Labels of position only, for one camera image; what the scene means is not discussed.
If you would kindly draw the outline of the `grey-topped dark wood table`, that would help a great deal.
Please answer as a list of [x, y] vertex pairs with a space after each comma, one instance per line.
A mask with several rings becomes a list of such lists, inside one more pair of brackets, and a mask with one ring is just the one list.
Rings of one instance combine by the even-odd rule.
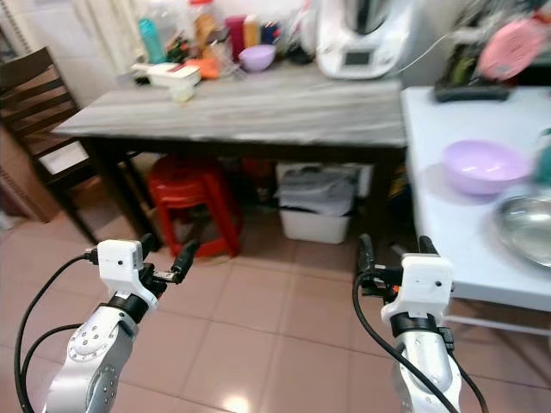
[[188, 102], [165, 88], [111, 91], [56, 133], [78, 140], [139, 236], [155, 225], [121, 175], [119, 162], [129, 152], [368, 164], [362, 228], [381, 243], [391, 232], [391, 185], [408, 150], [401, 90], [397, 77], [338, 80], [314, 66], [283, 66], [206, 80]]

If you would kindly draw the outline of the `white plastic bin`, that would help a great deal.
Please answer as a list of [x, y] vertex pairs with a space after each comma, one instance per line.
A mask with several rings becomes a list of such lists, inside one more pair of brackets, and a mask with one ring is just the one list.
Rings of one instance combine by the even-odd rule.
[[[343, 165], [323, 165], [318, 163], [279, 163], [276, 165], [276, 178], [278, 184], [288, 170], [297, 170], [302, 168], [320, 168], [327, 170], [342, 170], [354, 178], [357, 185], [358, 195], [358, 169], [348, 168]], [[348, 225], [351, 217], [355, 213], [357, 196], [354, 201], [353, 209], [346, 216], [331, 217], [316, 215], [316, 213], [306, 212], [306, 210], [294, 210], [280, 207], [278, 200], [281, 224], [284, 235], [293, 240], [310, 241], [310, 243], [340, 244], [345, 240]]]

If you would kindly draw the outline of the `large purple plastic bowl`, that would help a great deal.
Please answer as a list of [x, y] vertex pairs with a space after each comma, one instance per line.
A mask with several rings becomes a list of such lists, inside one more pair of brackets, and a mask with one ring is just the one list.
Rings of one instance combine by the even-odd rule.
[[527, 180], [534, 161], [508, 145], [488, 140], [461, 140], [443, 150], [445, 180], [464, 195], [503, 193]]

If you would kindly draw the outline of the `steel bowl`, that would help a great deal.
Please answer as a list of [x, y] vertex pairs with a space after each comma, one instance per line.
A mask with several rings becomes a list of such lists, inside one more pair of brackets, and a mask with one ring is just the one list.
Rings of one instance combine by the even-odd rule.
[[551, 197], [507, 198], [496, 207], [493, 223], [512, 255], [551, 270]]

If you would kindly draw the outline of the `white chair seat cushion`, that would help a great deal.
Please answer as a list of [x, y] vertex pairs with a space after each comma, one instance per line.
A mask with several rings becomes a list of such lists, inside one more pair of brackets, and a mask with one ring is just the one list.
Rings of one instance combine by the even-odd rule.
[[57, 176], [64, 170], [75, 168], [75, 166], [85, 162], [88, 155], [83, 146], [78, 141], [74, 141], [64, 145], [63, 148], [40, 154], [38, 158], [40, 164], [51, 176]]

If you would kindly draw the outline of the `small pale cup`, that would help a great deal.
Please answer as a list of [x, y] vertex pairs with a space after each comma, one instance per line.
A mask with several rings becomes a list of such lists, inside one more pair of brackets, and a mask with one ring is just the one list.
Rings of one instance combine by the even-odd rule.
[[192, 83], [178, 83], [169, 87], [170, 98], [177, 105], [185, 105], [195, 95], [196, 85]]

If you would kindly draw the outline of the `white box with red label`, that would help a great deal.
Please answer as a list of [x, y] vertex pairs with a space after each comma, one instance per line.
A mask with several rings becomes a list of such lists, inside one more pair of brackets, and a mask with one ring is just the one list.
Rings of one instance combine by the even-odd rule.
[[145, 68], [145, 77], [155, 87], [194, 87], [201, 81], [201, 72], [193, 65], [165, 63]]

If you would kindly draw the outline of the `dark wooden chair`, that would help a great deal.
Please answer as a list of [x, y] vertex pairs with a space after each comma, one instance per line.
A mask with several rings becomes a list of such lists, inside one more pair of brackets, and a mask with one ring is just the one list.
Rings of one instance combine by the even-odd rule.
[[47, 48], [0, 65], [0, 125], [30, 158], [36, 178], [88, 243], [99, 243], [93, 229], [80, 217], [71, 190], [97, 176], [90, 161], [51, 176], [39, 155], [78, 141], [53, 133], [80, 110]]

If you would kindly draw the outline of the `orange packet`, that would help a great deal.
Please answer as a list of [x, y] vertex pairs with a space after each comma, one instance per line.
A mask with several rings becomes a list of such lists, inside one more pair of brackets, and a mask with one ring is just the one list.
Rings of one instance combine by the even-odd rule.
[[216, 58], [189, 59], [186, 60], [185, 65], [197, 68], [201, 79], [217, 80], [220, 78], [220, 66]]

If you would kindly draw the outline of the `teal bottle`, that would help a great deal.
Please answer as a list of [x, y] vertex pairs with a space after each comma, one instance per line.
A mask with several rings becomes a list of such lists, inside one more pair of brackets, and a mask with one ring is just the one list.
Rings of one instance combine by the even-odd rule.
[[157, 24], [148, 17], [142, 17], [139, 20], [138, 28], [146, 56], [148, 56], [148, 62], [153, 65], [165, 63], [167, 59], [165, 48], [160, 39]]

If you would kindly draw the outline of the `white kitchen machine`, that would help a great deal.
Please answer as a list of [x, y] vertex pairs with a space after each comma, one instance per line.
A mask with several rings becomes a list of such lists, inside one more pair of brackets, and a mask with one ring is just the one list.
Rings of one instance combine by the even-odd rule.
[[314, 60], [334, 79], [366, 80], [396, 71], [406, 54], [413, 0], [313, 0]]

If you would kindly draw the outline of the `pink round lid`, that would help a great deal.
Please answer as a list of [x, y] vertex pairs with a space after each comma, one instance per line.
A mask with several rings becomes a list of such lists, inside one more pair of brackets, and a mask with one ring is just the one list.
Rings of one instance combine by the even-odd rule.
[[481, 48], [475, 72], [487, 80], [508, 80], [526, 70], [546, 42], [548, 24], [539, 17], [519, 17], [497, 30]]

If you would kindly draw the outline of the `orange-capped sauce bottle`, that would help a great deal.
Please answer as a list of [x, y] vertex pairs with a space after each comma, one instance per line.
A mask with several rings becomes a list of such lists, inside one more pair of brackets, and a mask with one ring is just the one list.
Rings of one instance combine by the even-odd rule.
[[209, 38], [217, 30], [218, 19], [215, 0], [189, 0], [189, 13], [194, 28], [194, 56], [198, 59], [208, 58]]

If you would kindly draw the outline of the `red container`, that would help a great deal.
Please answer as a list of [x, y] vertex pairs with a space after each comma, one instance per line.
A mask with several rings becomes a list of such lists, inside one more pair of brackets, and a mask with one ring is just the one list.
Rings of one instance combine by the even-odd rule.
[[223, 21], [228, 32], [228, 44], [231, 47], [233, 62], [238, 62], [238, 55], [245, 49], [245, 19], [247, 15], [231, 15], [225, 17]]

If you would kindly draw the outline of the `yellow bottle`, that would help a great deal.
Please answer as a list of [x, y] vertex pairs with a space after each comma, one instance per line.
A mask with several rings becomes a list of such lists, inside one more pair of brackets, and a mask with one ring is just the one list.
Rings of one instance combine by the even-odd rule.
[[258, 15], [246, 15], [243, 20], [243, 48], [261, 44], [260, 20]]

